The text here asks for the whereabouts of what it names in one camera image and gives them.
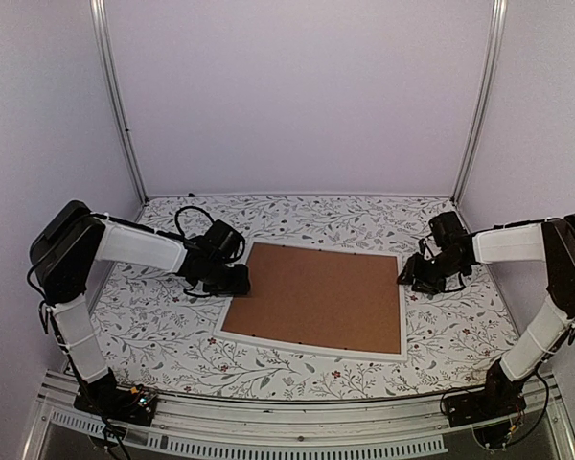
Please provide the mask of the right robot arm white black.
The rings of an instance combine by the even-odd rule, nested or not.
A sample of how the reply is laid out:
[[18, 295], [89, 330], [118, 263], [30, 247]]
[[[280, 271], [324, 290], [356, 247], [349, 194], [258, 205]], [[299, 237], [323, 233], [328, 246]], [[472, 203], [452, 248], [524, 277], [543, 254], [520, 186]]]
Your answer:
[[537, 264], [542, 274], [542, 304], [516, 344], [490, 367], [476, 409], [486, 418], [510, 406], [524, 382], [575, 334], [575, 214], [468, 231], [454, 211], [429, 223], [435, 252], [419, 242], [398, 276], [400, 285], [429, 295], [449, 292], [448, 279], [462, 281], [481, 265]]

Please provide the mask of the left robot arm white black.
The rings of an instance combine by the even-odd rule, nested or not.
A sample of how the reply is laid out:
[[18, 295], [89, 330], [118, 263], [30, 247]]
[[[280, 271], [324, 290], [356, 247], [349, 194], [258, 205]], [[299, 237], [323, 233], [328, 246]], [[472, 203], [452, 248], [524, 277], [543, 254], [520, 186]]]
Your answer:
[[244, 236], [213, 219], [202, 235], [187, 238], [143, 224], [92, 212], [83, 202], [68, 202], [30, 248], [31, 286], [41, 295], [42, 318], [57, 329], [62, 350], [80, 376], [87, 401], [104, 416], [123, 408], [123, 395], [108, 367], [91, 325], [85, 297], [94, 263], [146, 266], [181, 277], [186, 293], [201, 297], [244, 296], [250, 290], [248, 268], [240, 259]]

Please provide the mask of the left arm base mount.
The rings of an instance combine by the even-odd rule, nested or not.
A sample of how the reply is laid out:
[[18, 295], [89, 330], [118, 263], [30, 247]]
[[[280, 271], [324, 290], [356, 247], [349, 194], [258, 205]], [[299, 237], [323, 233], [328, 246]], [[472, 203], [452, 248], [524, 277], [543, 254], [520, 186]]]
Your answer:
[[113, 371], [107, 368], [93, 381], [81, 376], [69, 357], [71, 369], [79, 384], [74, 407], [82, 412], [104, 417], [109, 421], [137, 426], [151, 426], [157, 406], [157, 393], [143, 384], [121, 388]]

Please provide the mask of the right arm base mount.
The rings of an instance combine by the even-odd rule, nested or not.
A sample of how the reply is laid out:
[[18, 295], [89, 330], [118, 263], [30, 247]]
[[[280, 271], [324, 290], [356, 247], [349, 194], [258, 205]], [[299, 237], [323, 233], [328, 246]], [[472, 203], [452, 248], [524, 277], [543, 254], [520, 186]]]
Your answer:
[[[526, 401], [523, 396], [525, 382], [535, 376], [545, 388], [543, 408], [536, 421], [520, 437], [525, 417]], [[525, 379], [510, 380], [501, 368], [498, 359], [486, 373], [482, 389], [471, 391], [467, 387], [450, 388], [441, 397], [441, 413], [448, 419], [450, 427], [472, 425], [495, 418], [516, 414], [514, 421], [505, 421], [475, 429], [472, 434], [477, 444], [488, 451], [505, 450], [520, 444], [535, 432], [546, 415], [550, 401], [550, 386], [539, 373], [539, 365]]]

